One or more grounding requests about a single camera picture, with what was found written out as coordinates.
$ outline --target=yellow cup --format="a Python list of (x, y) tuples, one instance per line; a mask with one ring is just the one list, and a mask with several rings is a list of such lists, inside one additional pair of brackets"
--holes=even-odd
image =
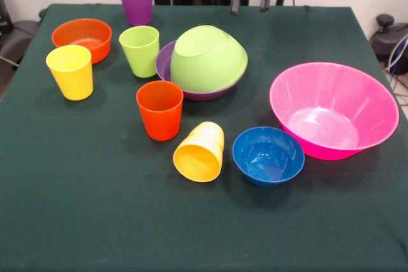
[(222, 167), (224, 132), (213, 122), (203, 122), (174, 151), (177, 171), (194, 182), (215, 180)]
[(83, 100), (94, 90), (91, 52), (78, 45), (52, 50), (45, 60), (66, 99)]

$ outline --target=table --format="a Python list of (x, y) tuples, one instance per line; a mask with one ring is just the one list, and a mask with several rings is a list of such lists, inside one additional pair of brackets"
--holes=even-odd
[[(45, 65), (52, 31), (73, 18), (99, 18), (112, 51), (94, 65), (94, 93), (67, 101)], [(251, 185), (235, 166), (235, 137), (279, 127), (272, 80), (292, 65), (332, 61), (387, 84), (350, 8), (155, 6), (161, 46), (211, 24), (249, 54), (235, 90), (185, 101), (171, 141), (151, 140), (135, 102), (157, 77), (134, 77), (118, 42), (128, 28), (119, 5), (53, 4), (1, 109), (1, 271), (407, 271), (408, 129), (343, 161), (306, 158), (293, 181)], [(181, 177), (172, 154), (204, 120), (226, 136), (220, 177)]]

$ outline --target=bowl rim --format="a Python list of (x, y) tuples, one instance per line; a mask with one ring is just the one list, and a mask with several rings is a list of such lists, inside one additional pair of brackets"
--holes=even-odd
[[(273, 88), (275, 87), (275, 85), (276, 85), (276, 83), (277, 83), (277, 80), (279, 80), (283, 75), (285, 75), (286, 73), (288, 73), (288, 71), (298, 69), (299, 67), (302, 67), (302, 66), (309, 66), (309, 65), (316, 65), (316, 64), (319, 64), (319, 65), (322, 65), (322, 64), (328, 65), (328, 64), (329, 64), (330, 66), (340, 66), (342, 69), (350, 70), (350, 71), (353, 71), (354, 73), (359, 73), (359, 74), (361, 74), (361, 75), (364, 75), (364, 76), (366, 76), (369, 80), (371, 80), (372, 82), (374, 82), (374, 83), (380, 85), (380, 88), (382, 88), (382, 89), (384, 90), (384, 93), (386, 93), (386, 94), (388, 95), (388, 97), (394, 102), (394, 103), (393, 103), (393, 107), (394, 107), (394, 111), (396, 111), (396, 114), (397, 114), (397, 115), (396, 115), (395, 122), (394, 122), (394, 124), (393, 124), (393, 127), (392, 127), (392, 129), (390, 129), (389, 133), (388, 133), (385, 137), (383, 137), (381, 140), (376, 141), (375, 143), (372, 143), (372, 144), (369, 144), (369, 145), (365, 145), (365, 146), (350, 147), (350, 148), (337, 148), (337, 147), (333, 147), (333, 146), (323, 145), (323, 144), (317, 143), (317, 142), (315, 142), (315, 141), (307, 140), (307, 139), (305, 139), (305, 138), (303, 138), (303, 137), (297, 135), (296, 133), (294, 133), (294, 132), (286, 125), (286, 123), (281, 119), (281, 117), (277, 114), (277, 112), (276, 112), (276, 110), (275, 110), (275, 107), (274, 107), (274, 105), (273, 105), (273, 103), (272, 103), (272, 91), (273, 91)], [(366, 72), (364, 72), (364, 71), (361, 71), (361, 70), (359, 70), (359, 69), (357, 69), (357, 68), (354, 68), (354, 67), (351, 67), (351, 66), (347, 66), (347, 65), (339, 64), (339, 63), (334, 63), (334, 62), (306, 62), (306, 63), (301, 63), (301, 64), (298, 64), (298, 65), (295, 65), (295, 66), (291, 66), (290, 68), (285, 69), (285, 70), (284, 70), (283, 72), (281, 72), (281, 73), (275, 78), (275, 80), (272, 82), (272, 85), (271, 85), (270, 90), (269, 90), (269, 103), (270, 103), (270, 106), (272, 107), (273, 113), (274, 113), (275, 116), (278, 118), (280, 124), (281, 124), (285, 129), (287, 129), (288, 131), (290, 131), (290, 133), (293, 133), (294, 135), (296, 135), (297, 138), (300, 138), (300, 139), (303, 140), (303, 141), (306, 141), (306, 142), (308, 142), (308, 143), (311, 143), (311, 144), (316, 145), (316, 146), (319, 146), (319, 147), (323, 147), (323, 148), (327, 148), (327, 149), (332, 149), (332, 150), (343, 151), (343, 152), (344, 152), (344, 151), (363, 151), (363, 150), (366, 150), (366, 149), (368, 149), (368, 148), (375, 147), (375, 146), (377, 146), (377, 145), (379, 145), (379, 144), (385, 142), (385, 141), (386, 141), (388, 138), (390, 138), (391, 135), (395, 132), (395, 130), (396, 130), (397, 127), (398, 127), (399, 120), (400, 120), (400, 110), (399, 110), (399, 108), (398, 108), (398, 104), (397, 104), (397, 102), (395, 101), (395, 98), (394, 98), (393, 94), (387, 89), (387, 87), (386, 87), (384, 84), (382, 84), (379, 80), (377, 80), (376, 78), (374, 78), (373, 76), (369, 75), (368, 73), (366, 73)]]
[[(154, 60), (154, 67), (155, 67), (155, 69), (156, 69), (156, 73), (157, 73), (157, 75), (158, 75), (158, 77), (160, 78), (160, 80), (163, 80), (163, 81), (167, 81), (167, 80), (165, 80), (164, 79), (164, 76), (162, 76), (160, 73), (159, 73), (159, 70), (157, 69), (157, 67), (158, 67), (158, 65), (157, 65), (157, 60), (158, 60), (158, 58), (159, 58), (159, 55), (160, 55), (160, 53), (165, 49), (165, 48), (170, 48), (170, 46), (171, 46), (171, 44), (176, 44), (176, 39), (175, 40), (173, 40), (173, 41), (171, 41), (171, 42), (169, 42), (167, 45), (165, 45), (164, 47), (162, 47), (162, 49), (160, 49), (160, 51), (159, 51), (159, 53), (158, 53), (158, 55), (157, 55), (157, 57), (156, 57), (156, 59)], [(232, 83), (231, 85), (229, 85), (229, 86), (227, 86), (227, 87), (224, 87), (223, 89), (217, 89), (217, 90), (213, 90), (212, 92), (191, 92), (191, 91), (188, 91), (188, 90), (183, 90), (183, 92), (185, 93), (185, 94), (190, 94), (190, 95), (201, 95), (201, 96), (206, 96), (206, 95), (212, 95), (212, 94), (218, 94), (218, 93), (220, 93), (220, 92), (222, 92), (222, 91), (224, 91), (224, 90), (228, 90), (228, 89), (230, 89), (230, 88), (232, 88), (232, 87), (234, 87), (241, 79), (242, 79), (242, 77), (244, 76), (244, 74), (245, 74), (245, 72), (246, 72), (247, 70), (246, 70), (246, 68), (244, 69), (244, 71), (242, 72), (242, 74), (240, 75), (240, 77), (238, 78), (238, 79), (236, 79), (235, 80), (235, 82), (234, 83)]]
[[(300, 152), (302, 153), (302, 163), (300, 164), (299, 170), (297, 170), (294, 175), (290, 176), (289, 178), (286, 178), (285, 180), (279, 180), (279, 181), (266, 181), (266, 180), (261, 180), (261, 179), (259, 179), (259, 178), (255, 178), (255, 177), (249, 175), (247, 172), (245, 172), (245, 171), (241, 168), (241, 166), (239, 165), (239, 163), (237, 163), (237, 159), (235, 158), (235, 145), (236, 145), (236, 143), (237, 143), (237, 140), (238, 140), (239, 138), (241, 138), (245, 133), (247, 133), (247, 132), (249, 132), (249, 131), (251, 131), (251, 130), (258, 130), (258, 129), (268, 129), (268, 130), (273, 130), (273, 131), (275, 131), (275, 132), (278, 131), (279, 133), (282, 133), (282, 134), (285, 134), (286, 136), (289, 136), (289, 138), (291, 138), (291, 139), (299, 146)], [(285, 132), (285, 131), (283, 131), (283, 130), (281, 130), (281, 129), (278, 129), (277, 127), (268, 127), (268, 126), (265, 126), (265, 125), (261, 125), (261, 126), (257, 126), (257, 127), (252, 127), (252, 128), (250, 128), (250, 129), (247, 129), (247, 130), (245, 130), (244, 132), (240, 133), (240, 134), (235, 138), (234, 144), (233, 144), (233, 146), (232, 146), (232, 156), (233, 156), (233, 159), (234, 159), (235, 164), (238, 166), (239, 170), (241, 171), (241, 173), (242, 173), (243, 175), (245, 175), (246, 177), (251, 178), (251, 179), (253, 179), (253, 180), (255, 180), (255, 181), (262, 182), (262, 183), (268, 183), (268, 184), (285, 183), (285, 182), (287, 182), (287, 181), (292, 180), (295, 176), (297, 176), (297, 175), (300, 173), (300, 171), (303, 169), (303, 167), (304, 167), (304, 165), (305, 165), (305, 152), (303, 151), (303, 148), (302, 148), (302, 146), (299, 144), (299, 142), (298, 142), (292, 135), (290, 135), (289, 133), (287, 133), (287, 132)]]
[(55, 42), (54, 36), (55, 36), (55, 34), (56, 34), (57, 31), (60, 31), (63, 27), (66, 27), (67, 25), (75, 24), (75, 23), (77, 23), (77, 22), (84, 21), (84, 20), (101, 24), (101, 25), (105, 26), (105, 27), (108, 29), (108, 38), (107, 38), (106, 40), (104, 40), (101, 44), (99, 44), (98, 46), (94, 46), (94, 47), (88, 48), (89, 51), (93, 51), (93, 50), (95, 50), (95, 49), (100, 48), (101, 46), (103, 46), (104, 44), (108, 43), (108, 42), (112, 39), (112, 28), (111, 28), (106, 22), (104, 22), (103, 20), (96, 19), (96, 18), (77, 18), (77, 19), (69, 20), (69, 21), (67, 21), (67, 22), (65, 22), (65, 23), (63, 23), (63, 24), (61, 24), (61, 25), (59, 25), (58, 27), (56, 27), (56, 28), (54, 29), (54, 31), (52, 31), (51, 40), (52, 40), (52, 43), (54, 44), (54, 46), (56, 46), (56, 47), (66, 46), (66, 45), (58, 45), (58, 44)]

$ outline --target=plastic cup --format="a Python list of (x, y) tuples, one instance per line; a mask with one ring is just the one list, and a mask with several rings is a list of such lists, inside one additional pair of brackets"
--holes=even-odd
[(153, 0), (122, 0), (127, 21), (131, 25), (147, 25), (152, 21)]
[(170, 140), (180, 129), (183, 91), (167, 81), (153, 81), (139, 88), (136, 102), (147, 134), (154, 140)]
[(66, 99), (83, 100), (94, 90), (91, 52), (78, 45), (52, 50), (45, 60)]
[(154, 62), (159, 54), (159, 31), (139, 25), (122, 32), (119, 43), (135, 76), (148, 78), (156, 74)]
[(203, 122), (174, 151), (174, 166), (189, 180), (211, 182), (221, 172), (223, 150), (221, 127), (213, 122)]

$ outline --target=purple cup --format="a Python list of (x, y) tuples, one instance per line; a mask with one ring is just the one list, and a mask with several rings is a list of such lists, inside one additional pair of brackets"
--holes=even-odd
[(131, 25), (147, 25), (152, 21), (153, 0), (122, 0), (127, 21)]
[[(156, 72), (160, 79), (164, 81), (171, 82), (171, 69), (170, 69), (170, 62), (171, 56), (173, 55), (174, 46), (176, 45), (176, 41), (172, 41), (164, 46), (159, 54), (156, 57), (155, 65), (156, 65)], [(207, 101), (213, 100), (218, 97), (225, 95), (229, 92), (237, 83), (241, 80), (242, 76), (232, 85), (226, 87), (225, 89), (216, 90), (214, 92), (188, 92), (183, 90), (184, 97), (189, 100), (195, 101)]]

